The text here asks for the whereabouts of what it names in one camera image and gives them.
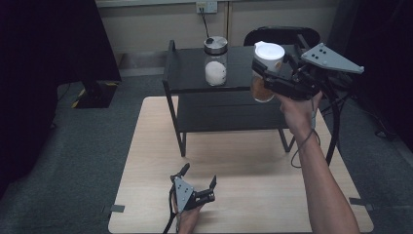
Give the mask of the black stand base yellow stripes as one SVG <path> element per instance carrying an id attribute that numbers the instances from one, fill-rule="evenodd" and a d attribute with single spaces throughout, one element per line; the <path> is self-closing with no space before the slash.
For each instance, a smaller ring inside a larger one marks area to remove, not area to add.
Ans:
<path id="1" fill-rule="evenodd" d="M 72 103 L 72 108 L 108 108 L 119 86 L 118 83 L 83 82 L 84 89 Z"/>

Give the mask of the white wall socket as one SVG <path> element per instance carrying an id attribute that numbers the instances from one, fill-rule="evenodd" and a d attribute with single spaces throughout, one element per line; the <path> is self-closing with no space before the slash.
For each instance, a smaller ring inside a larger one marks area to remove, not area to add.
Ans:
<path id="1" fill-rule="evenodd" d="M 196 12 L 198 14 L 216 14 L 218 12 L 218 3 L 216 1 L 197 2 Z"/>

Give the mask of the person's right hand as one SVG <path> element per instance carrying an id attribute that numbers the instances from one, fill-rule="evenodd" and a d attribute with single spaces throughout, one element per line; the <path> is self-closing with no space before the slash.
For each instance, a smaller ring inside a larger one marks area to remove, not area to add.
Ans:
<path id="1" fill-rule="evenodd" d="M 276 98 L 281 102 L 280 110 L 291 133 L 296 139 L 307 137 L 313 129 L 313 116 L 319 108 L 322 92 L 310 100 L 293 100 L 280 94 L 276 94 Z"/>

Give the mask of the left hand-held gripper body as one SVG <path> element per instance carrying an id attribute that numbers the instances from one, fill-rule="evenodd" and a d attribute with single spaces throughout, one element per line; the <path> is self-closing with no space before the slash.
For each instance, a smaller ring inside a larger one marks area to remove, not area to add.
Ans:
<path id="1" fill-rule="evenodd" d="M 211 191 L 208 188 L 196 191 L 191 184 L 178 175 L 172 175 L 170 180 L 172 187 L 169 191 L 169 207 L 176 214 L 192 210 L 215 200 L 214 190 Z"/>

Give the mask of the black curtain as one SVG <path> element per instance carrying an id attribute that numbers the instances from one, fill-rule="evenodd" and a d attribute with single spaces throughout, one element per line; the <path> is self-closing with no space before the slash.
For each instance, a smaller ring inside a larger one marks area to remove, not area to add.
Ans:
<path id="1" fill-rule="evenodd" d="M 0 199 L 35 165 L 57 88 L 119 79 L 95 0 L 0 0 Z"/>

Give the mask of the black two-tier shelf rack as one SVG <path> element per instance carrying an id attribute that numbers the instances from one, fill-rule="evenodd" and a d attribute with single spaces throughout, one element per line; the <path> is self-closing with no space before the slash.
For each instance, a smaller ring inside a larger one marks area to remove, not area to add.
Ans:
<path id="1" fill-rule="evenodd" d="M 279 102 L 252 97 L 253 48 L 228 50 L 226 82 L 217 87 L 206 81 L 206 58 L 202 48 L 177 49 L 169 42 L 163 85 L 180 153 L 186 153 L 188 133 L 249 130 L 277 130 L 284 150 L 290 151 L 294 141 L 284 136 L 287 125 Z"/>

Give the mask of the glass jar with white lid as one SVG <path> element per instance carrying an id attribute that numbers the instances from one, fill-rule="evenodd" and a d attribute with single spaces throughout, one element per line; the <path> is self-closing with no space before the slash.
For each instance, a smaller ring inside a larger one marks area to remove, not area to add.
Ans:
<path id="1" fill-rule="evenodd" d="M 258 59 L 268 66 L 269 71 L 279 73 L 282 69 L 284 48 L 278 44 L 259 41 L 254 44 L 253 59 Z M 268 102 L 274 94 L 264 87 L 264 80 L 259 78 L 252 70 L 252 81 L 250 85 L 252 97 L 258 102 Z"/>

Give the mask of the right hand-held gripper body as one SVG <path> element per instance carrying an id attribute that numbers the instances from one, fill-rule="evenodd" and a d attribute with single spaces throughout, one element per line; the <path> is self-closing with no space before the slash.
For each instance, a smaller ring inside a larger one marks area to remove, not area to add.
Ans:
<path id="1" fill-rule="evenodd" d="M 364 71 L 363 66 L 344 58 L 323 43 L 306 52 L 294 47 L 290 54 L 296 55 L 299 59 L 299 68 L 293 70 L 282 60 L 281 71 L 269 71 L 270 79 L 264 80 L 264 87 L 295 100 L 308 100 L 322 89 L 321 78 L 316 77 L 317 72 L 340 71 L 361 74 Z"/>

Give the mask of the dark curtain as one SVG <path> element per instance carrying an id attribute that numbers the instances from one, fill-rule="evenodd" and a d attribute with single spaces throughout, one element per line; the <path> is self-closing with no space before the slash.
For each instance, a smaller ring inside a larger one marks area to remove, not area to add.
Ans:
<path id="1" fill-rule="evenodd" d="M 326 1 L 326 44 L 364 67 L 351 92 L 413 152 L 413 0 Z"/>

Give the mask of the black chair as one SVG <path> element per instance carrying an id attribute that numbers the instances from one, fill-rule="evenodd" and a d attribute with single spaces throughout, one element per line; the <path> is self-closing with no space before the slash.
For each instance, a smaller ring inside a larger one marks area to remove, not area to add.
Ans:
<path id="1" fill-rule="evenodd" d="M 320 36 L 309 27 L 269 25 L 258 27 L 247 33 L 244 45 L 252 46 L 259 41 L 279 45 L 297 44 L 301 48 L 305 48 L 317 45 L 320 42 Z"/>

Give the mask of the person's left hand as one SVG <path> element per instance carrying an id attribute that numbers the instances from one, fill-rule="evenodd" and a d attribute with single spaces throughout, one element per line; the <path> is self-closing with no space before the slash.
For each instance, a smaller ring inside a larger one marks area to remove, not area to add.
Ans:
<path id="1" fill-rule="evenodd" d="M 195 230 L 203 206 L 198 206 L 189 211 L 178 213 L 177 217 L 177 234 L 192 234 Z"/>

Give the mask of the glass jar with silver lid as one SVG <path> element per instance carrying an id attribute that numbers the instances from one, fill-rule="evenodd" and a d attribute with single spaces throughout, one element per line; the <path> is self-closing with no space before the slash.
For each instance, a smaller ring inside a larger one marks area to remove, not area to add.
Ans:
<path id="1" fill-rule="evenodd" d="M 211 86 L 226 82 L 228 42 L 224 37 L 211 36 L 204 42 L 205 77 Z"/>

